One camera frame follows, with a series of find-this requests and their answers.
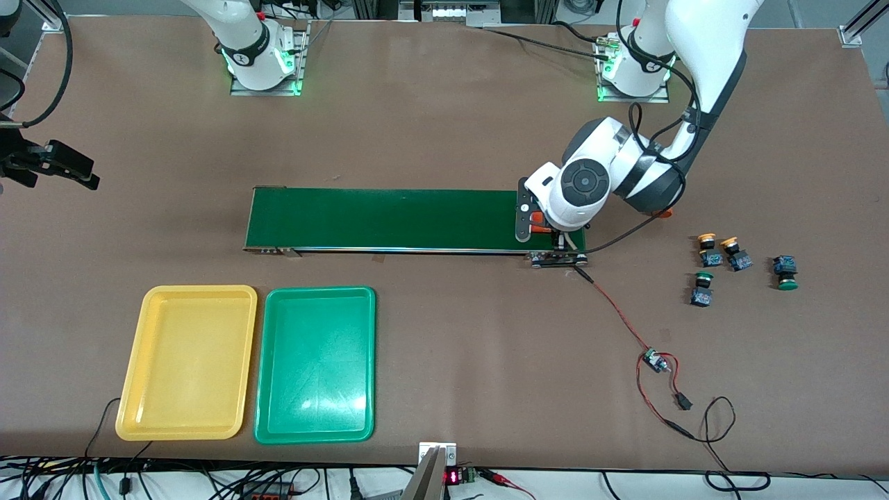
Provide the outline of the yellow push button switch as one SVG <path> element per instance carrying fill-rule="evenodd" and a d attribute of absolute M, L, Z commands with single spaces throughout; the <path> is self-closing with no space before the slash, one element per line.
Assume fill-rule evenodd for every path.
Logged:
<path fill-rule="evenodd" d="M 723 254 L 717 249 L 714 233 L 701 234 L 697 238 L 699 259 L 703 268 L 715 268 L 723 265 Z"/>
<path fill-rule="evenodd" d="M 737 237 L 721 241 L 720 247 L 727 254 L 728 263 L 734 272 L 749 269 L 753 265 L 750 255 L 740 248 Z"/>

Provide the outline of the green belt conveyor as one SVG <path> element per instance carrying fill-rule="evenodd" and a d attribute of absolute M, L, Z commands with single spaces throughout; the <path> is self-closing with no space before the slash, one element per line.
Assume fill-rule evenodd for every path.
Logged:
<path fill-rule="evenodd" d="M 553 253 L 549 232 L 515 239 L 517 190 L 379 190 L 255 187 L 244 250 L 257 254 L 412 253 L 523 256 L 533 268 L 588 261 Z"/>

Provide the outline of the yellow plastic tray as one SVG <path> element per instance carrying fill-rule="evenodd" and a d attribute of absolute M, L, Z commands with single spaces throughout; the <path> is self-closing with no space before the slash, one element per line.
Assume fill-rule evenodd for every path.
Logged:
<path fill-rule="evenodd" d="M 115 433 L 225 440 L 242 428 L 258 306 L 248 285 L 160 285 L 142 307 Z"/>

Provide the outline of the red alligator clip lead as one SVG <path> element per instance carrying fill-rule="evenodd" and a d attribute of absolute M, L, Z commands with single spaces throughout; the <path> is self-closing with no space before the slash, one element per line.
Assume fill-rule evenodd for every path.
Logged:
<path fill-rule="evenodd" d="M 508 480 L 508 478 L 506 478 L 502 474 L 494 472 L 492 469 L 476 468 L 476 473 L 477 475 L 479 475 L 480 478 L 491 482 L 492 484 L 495 484 L 495 486 L 508 488 L 508 490 L 515 490 L 523 494 L 527 494 L 527 496 L 530 497 L 531 500 L 537 500 L 534 494 L 531 493 L 529 490 L 525 490 L 525 488 L 518 486 L 517 484 L 515 484 L 515 482 Z"/>

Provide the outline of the background metal equipment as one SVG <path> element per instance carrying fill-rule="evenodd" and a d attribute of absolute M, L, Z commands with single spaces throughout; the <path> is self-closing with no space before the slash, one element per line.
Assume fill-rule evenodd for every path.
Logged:
<path fill-rule="evenodd" d="M 465 26 L 549 24 L 560 0 L 342 0 L 356 19 Z"/>

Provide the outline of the green plastic tray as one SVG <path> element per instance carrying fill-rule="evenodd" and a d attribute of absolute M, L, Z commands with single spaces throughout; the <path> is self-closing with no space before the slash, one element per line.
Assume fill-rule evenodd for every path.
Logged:
<path fill-rule="evenodd" d="M 254 439 L 362 442 L 375 428 L 376 293 L 283 287 L 266 298 Z"/>

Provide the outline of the red and black power strip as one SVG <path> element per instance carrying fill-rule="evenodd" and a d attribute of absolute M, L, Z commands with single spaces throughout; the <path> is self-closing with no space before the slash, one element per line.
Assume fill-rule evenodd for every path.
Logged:
<path fill-rule="evenodd" d="M 292 500 L 295 490 L 289 482 L 248 481 L 242 484 L 239 500 Z"/>

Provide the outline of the aluminium frame post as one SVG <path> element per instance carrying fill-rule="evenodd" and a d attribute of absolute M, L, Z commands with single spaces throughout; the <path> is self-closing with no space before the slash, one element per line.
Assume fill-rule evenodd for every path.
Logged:
<path fill-rule="evenodd" d="M 845 24 L 836 29 L 841 47 L 859 48 L 863 44 L 861 37 L 864 32 L 874 26 L 886 13 L 889 13 L 889 0 L 869 0 Z"/>
<path fill-rule="evenodd" d="M 22 0 L 39 19 L 42 31 L 61 33 L 67 29 L 67 16 L 58 0 Z"/>

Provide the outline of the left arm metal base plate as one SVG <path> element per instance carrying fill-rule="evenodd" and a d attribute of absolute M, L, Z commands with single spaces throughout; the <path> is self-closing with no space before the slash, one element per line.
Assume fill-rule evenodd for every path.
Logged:
<path fill-rule="evenodd" d="M 643 70 L 616 32 L 597 37 L 592 48 L 594 54 L 603 58 L 596 62 L 599 102 L 667 103 L 670 100 L 669 71 Z"/>

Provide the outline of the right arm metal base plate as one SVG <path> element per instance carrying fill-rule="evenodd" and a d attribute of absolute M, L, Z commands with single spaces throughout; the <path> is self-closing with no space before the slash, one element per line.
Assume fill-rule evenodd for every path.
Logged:
<path fill-rule="evenodd" d="M 269 30 L 269 48 L 255 61 L 258 69 L 249 71 L 248 81 L 253 83 L 273 83 L 264 89 L 248 87 L 238 78 L 228 60 L 231 74 L 231 95 L 233 96 L 299 96 L 303 91 L 303 81 L 308 59 L 313 22 L 303 29 L 279 24 Z"/>

